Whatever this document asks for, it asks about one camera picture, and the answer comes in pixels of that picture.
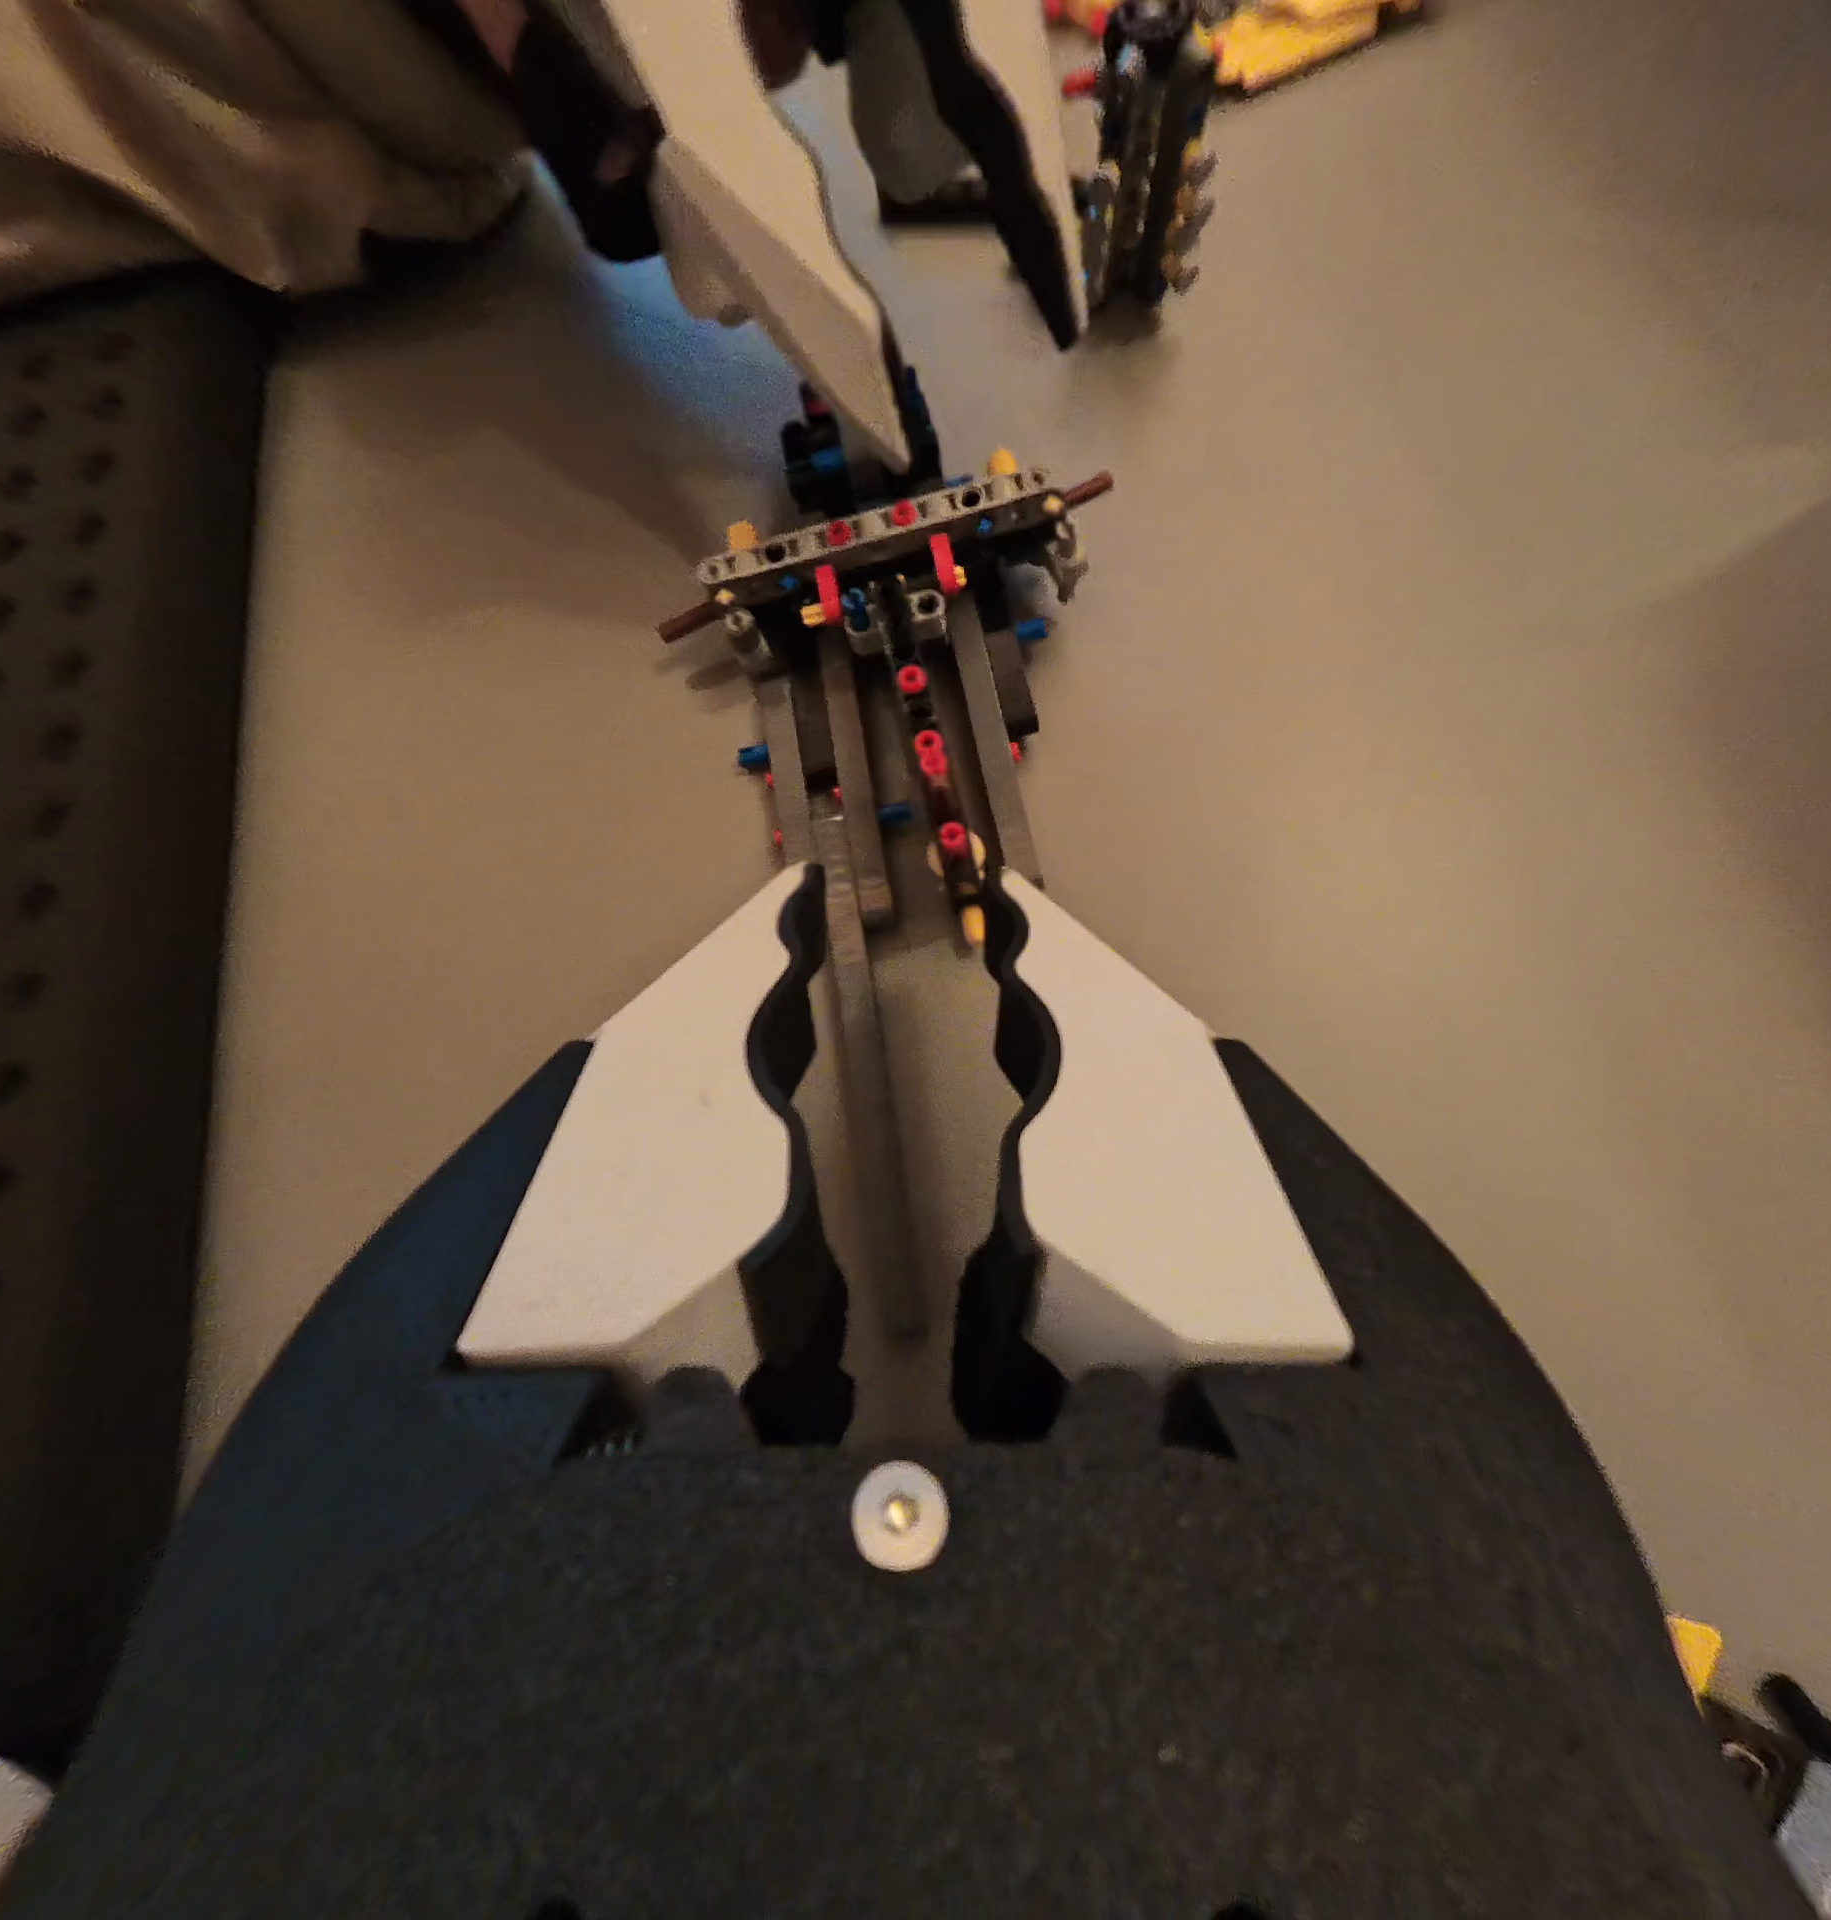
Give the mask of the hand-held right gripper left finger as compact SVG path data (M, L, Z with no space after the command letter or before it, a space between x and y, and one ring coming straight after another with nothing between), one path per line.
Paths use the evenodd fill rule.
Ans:
M798 1068L758 1088L758 1015L802 988L820 865L788 860L604 1019L456 1335L485 1366L671 1369L745 1386L762 1366L754 1266L807 1189Z

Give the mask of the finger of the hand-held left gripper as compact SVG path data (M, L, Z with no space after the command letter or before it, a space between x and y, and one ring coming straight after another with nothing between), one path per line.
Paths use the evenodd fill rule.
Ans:
M621 0L601 22L662 120L649 206L688 314L758 322L886 470L911 470L892 329L832 231L812 147L768 103L743 3Z
M897 210L973 173L1055 349L1081 339L1081 226L1041 3L853 0L848 123L879 196Z

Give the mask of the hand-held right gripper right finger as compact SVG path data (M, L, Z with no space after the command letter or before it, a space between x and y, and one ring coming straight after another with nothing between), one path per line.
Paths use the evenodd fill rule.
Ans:
M1311 1234L1209 1036L1046 889L986 906L1017 1113L986 1240L992 1344L1063 1380L1356 1355Z

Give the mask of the black toy brick engine assembly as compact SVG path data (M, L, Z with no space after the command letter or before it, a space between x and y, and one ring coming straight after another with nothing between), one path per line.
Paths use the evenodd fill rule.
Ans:
M1104 10L1081 75L1093 103L1093 166L1076 179L1090 314L1116 299L1158 308L1198 281L1213 217L1213 72L1198 3L1126 0Z

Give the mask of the black grey toy brick chassis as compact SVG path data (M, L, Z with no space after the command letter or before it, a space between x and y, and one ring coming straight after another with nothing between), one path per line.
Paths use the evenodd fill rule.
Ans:
M919 845L949 939L983 953L1003 871L1041 884L1020 754L1041 716L1026 653L1051 634L1013 592L1039 570L1071 600L1090 570L1076 511L1114 472L1055 480L992 449L949 472L919 372L901 375L915 470L845 451L832 405L802 384L780 423L795 524L736 522L699 561L699 604L662 642L720 634L754 686L736 765L765 784L772 853L827 874L841 1120L886 1335L931 1328L911 1172L879 993L879 943L901 924L892 851Z

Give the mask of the person's left forearm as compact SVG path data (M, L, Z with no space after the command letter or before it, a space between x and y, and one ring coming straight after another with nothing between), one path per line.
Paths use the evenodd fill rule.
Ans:
M0 308L210 260L277 297L470 245L527 137L452 3L0 0Z

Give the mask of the grey desk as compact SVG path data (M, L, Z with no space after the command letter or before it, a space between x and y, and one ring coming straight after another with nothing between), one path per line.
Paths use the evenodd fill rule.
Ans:
M1213 120L1201 278L1041 339L841 231L949 449L1114 470L1046 889L1256 1046L1542 1358L1721 1674L1831 1707L1831 3L1439 3ZM662 651L795 375L552 196L269 384L197 1480L364 1234L768 871Z

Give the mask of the large yellow toy car panel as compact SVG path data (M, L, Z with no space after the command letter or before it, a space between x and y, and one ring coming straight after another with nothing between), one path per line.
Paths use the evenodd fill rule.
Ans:
M1435 10L1431 0L1241 0L1201 22L1222 92L1254 102Z

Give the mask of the dark perforated panel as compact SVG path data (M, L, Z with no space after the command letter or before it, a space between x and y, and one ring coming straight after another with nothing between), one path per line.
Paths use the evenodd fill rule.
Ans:
M271 306L0 314L0 1760L54 1779L169 1530Z

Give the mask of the pile of toy brick pieces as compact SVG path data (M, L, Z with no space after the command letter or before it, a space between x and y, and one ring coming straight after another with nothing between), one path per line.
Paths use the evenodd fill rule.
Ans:
M1758 1680L1750 1717L1716 1692L1717 1626L1670 1610L1667 1634L1721 1765L1814 1917L1831 1920L1831 1717L1786 1673Z

